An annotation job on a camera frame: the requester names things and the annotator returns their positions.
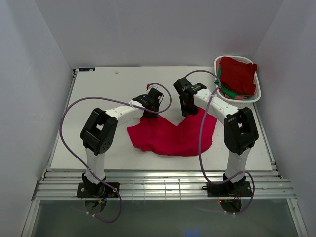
white table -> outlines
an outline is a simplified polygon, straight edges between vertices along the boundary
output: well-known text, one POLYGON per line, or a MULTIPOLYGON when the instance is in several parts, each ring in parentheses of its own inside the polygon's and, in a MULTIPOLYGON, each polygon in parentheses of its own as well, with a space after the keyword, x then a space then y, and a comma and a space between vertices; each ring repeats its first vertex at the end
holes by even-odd
MULTIPOLYGON (((92 72, 78 72, 69 104, 86 96, 103 96, 129 102, 132 98, 144 94, 148 83, 159 82, 170 90, 173 99, 171 108, 161 115, 177 125, 184 118, 181 115, 178 94, 173 84, 186 73, 196 69, 214 70, 213 67, 99 67, 92 72)), ((214 78, 207 73, 194 73, 188 77, 188 80, 192 84, 201 82, 210 90, 215 88, 214 78)), ((160 109, 163 109, 168 105, 169 98, 163 89, 161 91, 165 95, 160 106, 160 109)), ((97 107, 106 110, 117 106, 119 104, 107 101, 87 100, 75 105, 67 114, 63 127, 65 140, 84 161, 86 161, 86 154, 79 135, 91 111, 97 107)), ((246 169, 271 170, 268 149, 256 112, 252 105, 249 108, 254 113, 259 139, 249 154, 246 169)), ((134 148, 126 128, 138 123, 139 119, 135 119, 116 129, 113 144, 106 152, 105 170, 200 170, 198 156, 160 156, 134 148)), ((206 170, 226 169, 228 149, 223 142, 223 129, 222 124, 217 122, 213 144, 209 150, 203 153, 203 164, 206 170)), ((50 168, 53 170, 83 170, 84 166, 66 150, 58 138, 50 168)))

cable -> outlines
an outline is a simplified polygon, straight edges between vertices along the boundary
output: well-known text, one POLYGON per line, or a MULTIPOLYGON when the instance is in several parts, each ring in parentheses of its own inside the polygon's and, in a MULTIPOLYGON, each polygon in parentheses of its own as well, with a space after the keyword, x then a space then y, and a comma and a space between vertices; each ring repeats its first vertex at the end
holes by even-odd
MULTIPOLYGON (((191 71, 189 72, 188 74, 186 74, 184 77, 186 78, 187 76, 189 76, 190 74, 192 73, 197 73, 197 72, 204 72, 204 73, 209 73, 211 75, 213 75, 216 79, 218 79, 218 87, 216 87, 211 95, 214 95, 216 93, 216 91, 221 87, 221 80, 218 78, 217 75, 215 75, 213 72, 210 72, 208 70, 194 70, 194 71, 191 71)), ((249 206, 250 204, 252 203, 252 200, 253 200, 253 196, 254 196, 254 193, 255 193, 255 183, 253 181, 253 178, 251 176, 251 174, 248 172, 248 171, 240 171, 236 174, 234 174, 233 176, 231 176, 230 178, 224 180, 224 181, 220 181, 220 182, 212 182, 206 175, 206 172, 205 172, 205 169, 204 169, 204 166, 203 166, 203 160, 202 160, 202 136, 203 136, 203 128, 204 128, 204 124, 205 124, 205 120, 206 120, 206 116, 208 114, 208 110, 209 110, 209 107, 210 107, 210 104, 212 102, 212 99, 213 99, 213 96, 210 97, 208 103, 207 103, 207 106, 206 106, 206 109, 205 109, 205 113, 204 113, 204 116, 203 116, 203 119, 202 119, 202 124, 201 124, 201 128, 200 128, 200 132, 199 132, 199 137, 198 137, 198 158, 199 158, 199 163, 200 163, 200 166, 201 166, 201 171, 203 173, 203 176, 205 177, 205 179, 211 183, 211 184, 216 184, 216 185, 219 185, 219 184, 224 184, 228 181, 230 181, 231 179, 237 177, 238 175, 240 174, 243 174, 243 173, 246 173, 249 175, 250 179, 251 179, 251 182, 252 182, 252 194, 251 194, 251 198, 250 198, 250 201, 249 203, 247 204, 247 206, 241 210, 240 212, 237 212, 236 214, 241 214, 243 213, 249 206)))
MULTIPOLYGON (((151 111, 151 110, 148 110, 148 109, 145 109, 143 107, 140 107, 140 106, 137 106, 137 105, 133 105, 133 107, 135 108, 138 108, 138 109, 141 109, 141 110, 145 110, 145 111, 148 111, 148 112, 151 112, 153 114, 160 114, 162 112, 165 112, 166 110, 168 110, 171 106, 171 103, 172 103, 172 97, 171 97, 171 94, 169 92, 169 90, 162 84, 160 83, 150 83, 147 85, 147 88, 151 85, 159 85, 161 86, 163 89, 165 89, 169 95, 169 98, 170 98, 170 102, 169 102, 169 105, 167 106, 167 108, 161 110, 161 111, 151 111)), ((86 168, 87 170, 89 170, 92 174, 92 176, 97 179, 99 182, 101 182, 102 184, 104 184, 105 186, 108 186, 109 188, 111 188, 112 190, 114 190, 117 194, 118 194, 118 197, 119 197, 119 212, 117 214, 117 216, 113 219, 113 220, 106 220, 104 218, 102 218, 101 216, 98 216, 98 215, 95 215, 94 213, 90 213, 90 212, 87 212, 89 214, 91 214, 93 217, 96 217, 102 221, 104 221, 105 223, 113 223, 115 222, 121 215, 122 213, 122 197, 120 195, 120 193, 117 191, 116 188, 114 188, 112 185, 106 183, 105 181, 99 179, 93 172, 92 170, 90 169, 90 167, 67 145, 65 139, 64 139, 64 136, 63 136, 63 131, 62 131, 62 127, 63 127, 63 124, 64 124, 64 120, 65 120, 65 117, 66 117, 66 114, 68 113, 68 111, 77 103, 81 102, 81 101, 84 101, 84 100, 90 100, 90 99, 99 99, 99 100, 107 100, 107 101, 111 101, 111 102, 115 102, 115 103, 119 103, 119 104, 123 104, 123 105, 127 105, 127 106, 131 106, 129 103, 126 103, 126 102, 122 102, 122 101, 119 101, 119 100, 113 100, 113 99, 108 99, 108 98, 105 98, 105 97, 97 97, 97 96, 90 96, 90 97, 84 97, 84 98, 81 98, 79 100, 76 100, 75 102, 73 102, 64 112, 64 114, 62 115, 61 117, 61 121, 60 121, 60 125, 59 125, 59 135, 60 135, 60 139, 62 141, 62 143, 64 144, 64 146, 66 147, 66 149, 74 156, 76 157, 86 168)))

basket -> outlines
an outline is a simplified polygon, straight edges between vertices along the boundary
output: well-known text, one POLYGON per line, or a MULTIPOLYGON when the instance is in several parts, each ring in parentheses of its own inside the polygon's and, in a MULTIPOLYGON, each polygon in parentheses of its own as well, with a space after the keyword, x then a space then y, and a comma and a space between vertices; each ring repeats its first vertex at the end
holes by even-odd
MULTIPOLYGON (((217 75, 217 68, 216 68, 216 62, 217 60, 221 59, 222 57, 230 57, 233 58, 237 61, 243 62, 243 63, 252 63, 252 61, 248 58, 245 57, 240 57, 240 56, 219 56, 215 59, 214 61, 214 68, 215 68, 215 74, 217 75)), ((221 98, 222 100, 226 101, 227 103, 237 106, 237 107, 246 107, 247 105, 250 105, 251 103, 254 103, 256 101, 258 101, 261 97, 261 90, 260 90, 260 85, 259 85, 259 81, 258 81, 258 76, 257 76, 257 72, 255 72, 255 76, 253 79, 253 83, 256 85, 256 90, 255 90, 255 94, 251 99, 247 99, 247 100, 233 100, 233 99, 228 99, 225 98, 219 91, 217 91, 217 95, 219 98, 221 98)))

red cloth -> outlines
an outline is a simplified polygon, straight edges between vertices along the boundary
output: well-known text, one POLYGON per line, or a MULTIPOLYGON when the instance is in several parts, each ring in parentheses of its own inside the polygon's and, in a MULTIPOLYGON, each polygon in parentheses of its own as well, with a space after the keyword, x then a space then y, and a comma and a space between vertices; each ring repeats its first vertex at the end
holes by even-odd
MULTIPOLYGON (((175 126, 162 116, 158 118, 140 118, 140 123, 128 127, 127 131, 134 147, 142 151, 152 151, 159 155, 197 156, 198 136, 205 110, 199 108, 197 115, 189 115, 175 126)), ((217 119, 207 115, 203 137, 202 152, 212 145, 212 136, 217 119)))
POLYGON ((230 57, 221 59, 221 83, 241 95, 254 95, 256 85, 253 84, 257 64, 242 63, 230 57))

green fabric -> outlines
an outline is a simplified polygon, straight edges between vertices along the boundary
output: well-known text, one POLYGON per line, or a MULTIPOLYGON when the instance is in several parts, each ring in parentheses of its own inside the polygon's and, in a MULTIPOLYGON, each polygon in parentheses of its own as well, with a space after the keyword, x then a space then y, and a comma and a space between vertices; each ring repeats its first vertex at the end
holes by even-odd
MULTIPOLYGON (((217 72, 217 76, 220 79, 221 78, 221 73, 222 73, 222 69, 221 66, 219 66, 218 68, 218 72, 217 72)), ((224 94, 228 95, 229 97, 231 97, 232 99, 235 98, 235 96, 239 95, 239 96, 245 96, 245 97, 251 97, 252 95, 240 95, 234 91, 228 90, 227 88, 225 88, 225 86, 223 84, 221 84, 221 89, 223 91, 224 94)))

